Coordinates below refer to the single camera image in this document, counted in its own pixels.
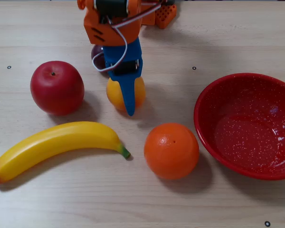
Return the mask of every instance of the orange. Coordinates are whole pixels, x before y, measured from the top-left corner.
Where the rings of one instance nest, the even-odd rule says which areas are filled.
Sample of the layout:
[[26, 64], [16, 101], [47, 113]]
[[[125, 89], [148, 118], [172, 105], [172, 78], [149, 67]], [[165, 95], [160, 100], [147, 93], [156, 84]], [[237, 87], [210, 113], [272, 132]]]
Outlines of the orange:
[[144, 156], [157, 176], [174, 180], [192, 172], [199, 159], [199, 144], [184, 125], [164, 123], [149, 133]]
[[[146, 90], [144, 88], [144, 82], [142, 77], [138, 77], [134, 83], [135, 89], [135, 108], [141, 106], [146, 98]], [[117, 81], [112, 81], [109, 78], [108, 84], [106, 86], [106, 95], [109, 101], [114, 105], [114, 107], [121, 111], [126, 111], [124, 105], [123, 94], [120, 89], [120, 85]]]

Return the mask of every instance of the yellow banana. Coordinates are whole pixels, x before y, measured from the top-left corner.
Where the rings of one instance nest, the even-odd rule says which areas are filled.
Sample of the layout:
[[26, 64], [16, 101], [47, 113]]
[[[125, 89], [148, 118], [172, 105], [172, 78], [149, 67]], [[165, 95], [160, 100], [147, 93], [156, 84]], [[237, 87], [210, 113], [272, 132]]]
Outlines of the yellow banana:
[[65, 123], [32, 135], [6, 151], [0, 157], [0, 184], [47, 158], [83, 148], [110, 149], [130, 157], [108, 126], [96, 122]]

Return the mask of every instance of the red bowl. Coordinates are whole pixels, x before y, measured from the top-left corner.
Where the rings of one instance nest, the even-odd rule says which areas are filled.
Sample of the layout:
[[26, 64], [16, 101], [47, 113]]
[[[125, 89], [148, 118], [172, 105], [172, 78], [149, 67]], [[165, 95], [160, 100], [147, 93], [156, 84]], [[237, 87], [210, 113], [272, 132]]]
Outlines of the red bowl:
[[199, 95], [194, 124], [208, 152], [243, 175], [285, 179], [285, 83], [242, 73], [222, 77]]

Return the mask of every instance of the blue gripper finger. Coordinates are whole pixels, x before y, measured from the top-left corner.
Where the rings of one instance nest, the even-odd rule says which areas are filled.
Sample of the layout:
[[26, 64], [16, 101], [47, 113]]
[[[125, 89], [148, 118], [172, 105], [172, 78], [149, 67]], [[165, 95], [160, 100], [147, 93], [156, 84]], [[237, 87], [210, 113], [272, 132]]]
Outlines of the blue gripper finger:
[[136, 77], [133, 76], [123, 76], [117, 80], [120, 85], [124, 105], [129, 116], [134, 115], [135, 112], [135, 79]]

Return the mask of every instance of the table surface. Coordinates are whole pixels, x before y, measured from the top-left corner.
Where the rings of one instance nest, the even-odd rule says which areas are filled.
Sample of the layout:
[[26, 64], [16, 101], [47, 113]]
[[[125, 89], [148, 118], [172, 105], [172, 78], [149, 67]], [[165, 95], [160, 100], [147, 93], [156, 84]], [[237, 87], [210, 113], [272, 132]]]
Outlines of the table surface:
[[[183, 2], [178, 9], [167, 29], [142, 27], [147, 98], [129, 118], [106, 97], [108, 78], [91, 64], [76, 2], [0, 2], [0, 156], [71, 121], [112, 127], [133, 155], [66, 152], [0, 185], [0, 228], [262, 228], [265, 221], [285, 228], [285, 180], [241, 176], [201, 144], [199, 163], [183, 180], [158, 179], [143, 156], [147, 134], [161, 123], [195, 133], [194, 104], [213, 80], [256, 72], [285, 81], [285, 2]], [[71, 63], [83, 78], [85, 102], [69, 116], [49, 116], [32, 100], [32, 73], [50, 60]]]

